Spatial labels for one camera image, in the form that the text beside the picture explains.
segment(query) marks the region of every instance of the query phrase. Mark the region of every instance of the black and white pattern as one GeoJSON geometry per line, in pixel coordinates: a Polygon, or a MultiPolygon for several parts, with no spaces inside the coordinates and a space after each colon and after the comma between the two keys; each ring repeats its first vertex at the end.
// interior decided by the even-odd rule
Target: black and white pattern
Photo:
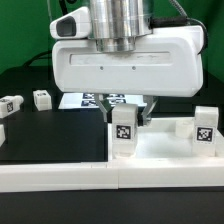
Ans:
{"type": "Polygon", "coordinates": [[[13,111],[13,103],[12,102],[7,104],[7,110],[8,110],[8,113],[13,111]]]}
{"type": "Polygon", "coordinates": [[[82,101],[82,107],[91,107],[91,106],[97,106],[96,102],[94,100],[83,100],[82,101]]]}
{"type": "Polygon", "coordinates": [[[46,96],[46,93],[38,93],[37,96],[46,96]]]}
{"type": "Polygon", "coordinates": [[[83,93],[83,99],[94,99],[93,93],[83,93]]]}
{"type": "Polygon", "coordinates": [[[197,141],[211,143],[213,142],[213,128],[197,128],[197,141]]]}
{"type": "Polygon", "coordinates": [[[125,98],[124,94],[110,94],[110,98],[125,98]]]}
{"type": "Polygon", "coordinates": [[[0,100],[1,103],[6,103],[6,102],[9,102],[9,101],[10,101],[10,100],[7,100],[7,99],[1,99],[1,100],[0,100]]]}
{"type": "Polygon", "coordinates": [[[126,100],[124,99],[112,99],[112,100],[109,100],[109,103],[114,106],[118,103],[126,103],[126,100]]]}
{"type": "Polygon", "coordinates": [[[117,125],[117,139],[131,139],[131,126],[117,125]]]}

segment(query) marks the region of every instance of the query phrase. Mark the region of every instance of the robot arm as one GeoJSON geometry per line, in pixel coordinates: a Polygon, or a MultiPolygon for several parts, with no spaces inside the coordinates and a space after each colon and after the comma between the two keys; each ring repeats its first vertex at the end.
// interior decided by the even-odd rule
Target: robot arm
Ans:
{"type": "Polygon", "coordinates": [[[53,48],[56,84],[63,92],[94,93],[105,121],[103,94],[143,95],[146,123],[157,96],[191,97],[202,86],[201,26],[151,29],[153,10],[144,4],[89,0],[50,26],[59,40],[53,48]]]}

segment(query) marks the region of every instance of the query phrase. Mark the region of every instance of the white block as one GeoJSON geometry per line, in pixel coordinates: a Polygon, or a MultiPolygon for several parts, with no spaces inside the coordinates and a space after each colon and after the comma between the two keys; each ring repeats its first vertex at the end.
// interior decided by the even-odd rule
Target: white block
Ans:
{"type": "Polygon", "coordinates": [[[46,90],[37,90],[33,92],[34,103],[39,111],[51,110],[51,96],[46,90]]]}
{"type": "Polygon", "coordinates": [[[197,106],[195,111],[195,124],[218,127],[219,109],[218,107],[197,106]]]}
{"type": "Polygon", "coordinates": [[[112,147],[115,157],[130,157],[135,154],[137,133],[137,112],[135,104],[117,104],[112,111],[112,147]]]}
{"type": "Polygon", "coordinates": [[[176,121],[175,134],[179,138],[189,139],[193,136],[194,122],[187,120],[176,121]]]}
{"type": "Polygon", "coordinates": [[[218,119],[217,107],[196,107],[193,155],[215,156],[218,119]]]}
{"type": "Polygon", "coordinates": [[[23,103],[22,96],[5,96],[0,99],[0,118],[5,118],[12,113],[20,110],[23,103]]]}
{"type": "Polygon", "coordinates": [[[0,147],[5,141],[5,131],[4,131],[4,126],[0,125],[0,147]]]}

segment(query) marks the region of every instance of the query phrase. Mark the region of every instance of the black tabletop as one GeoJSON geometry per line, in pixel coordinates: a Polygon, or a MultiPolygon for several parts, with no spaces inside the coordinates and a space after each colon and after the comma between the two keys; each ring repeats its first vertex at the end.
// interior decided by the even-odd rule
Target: black tabletop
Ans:
{"type": "Polygon", "coordinates": [[[59,110],[62,94],[48,67],[19,67],[0,76],[0,96],[21,95],[19,112],[0,119],[6,142],[0,164],[107,161],[107,125],[98,110],[59,110]],[[52,110],[38,111],[33,91],[47,90],[52,110]]]}

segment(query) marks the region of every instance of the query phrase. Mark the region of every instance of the white plastic casing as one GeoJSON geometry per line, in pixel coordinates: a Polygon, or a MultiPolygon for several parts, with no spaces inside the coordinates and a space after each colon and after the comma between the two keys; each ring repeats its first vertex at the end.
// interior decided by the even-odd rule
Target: white plastic casing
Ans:
{"type": "Polygon", "coordinates": [[[202,86],[200,26],[154,29],[136,38],[133,52],[103,54],[93,40],[58,41],[57,86],[64,92],[193,96],[202,86]]]}
{"type": "Polygon", "coordinates": [[[0,125],[0,147],[5,141],[5,131],[4,131],[4,126],[0,125]]]}
{"type": "Polygon", "coordinates": [[[51,96],[46,90],[37,90],[33,92],[34,103],[39,111],[51,110],[51,96]]]}
{"type": "Polygon", "coordinates": [[[87,7],[81,7],[74,12],[71,12],[50,24],[51,36],[55,39],[80,39],[85,38],[92,32],[92,23],[90,18],[90,12],[87,7]],[[57,23],[68,17],[74,18],[76,22],[76,35],[69,37],[60,37],[57,33],[57,23]]]}

